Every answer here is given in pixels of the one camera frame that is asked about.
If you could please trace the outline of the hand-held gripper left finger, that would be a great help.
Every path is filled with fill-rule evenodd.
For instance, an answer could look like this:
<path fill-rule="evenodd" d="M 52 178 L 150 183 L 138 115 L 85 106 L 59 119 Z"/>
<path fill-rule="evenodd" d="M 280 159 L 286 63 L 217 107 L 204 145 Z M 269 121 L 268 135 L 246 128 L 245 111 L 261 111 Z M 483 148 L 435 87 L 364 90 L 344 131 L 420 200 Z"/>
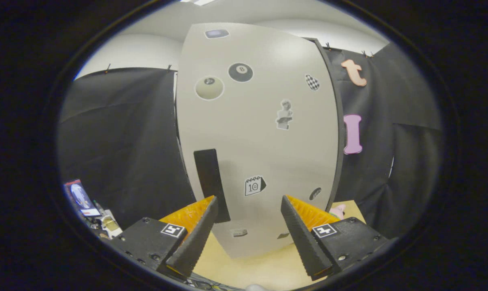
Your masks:
<path fill-rule="evenodd" d="M 218 215 L 218 199 L 209 196 L 161 219 L 143 217 L 106 241 L 121 255 L 172 278 L 188 278 Z"/>

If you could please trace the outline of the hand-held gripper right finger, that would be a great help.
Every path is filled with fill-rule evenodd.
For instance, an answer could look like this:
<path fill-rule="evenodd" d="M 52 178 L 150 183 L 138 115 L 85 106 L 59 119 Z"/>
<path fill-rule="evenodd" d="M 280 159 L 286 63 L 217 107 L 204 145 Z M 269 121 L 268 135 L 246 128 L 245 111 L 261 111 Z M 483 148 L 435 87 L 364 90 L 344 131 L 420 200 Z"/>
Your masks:
<path fill-rule="evenodd" d="M 356 217 L 339 219 L 292 196 L 282 197 L 281 214 L 312 280 L 355 270 L 397 243 Z"/>

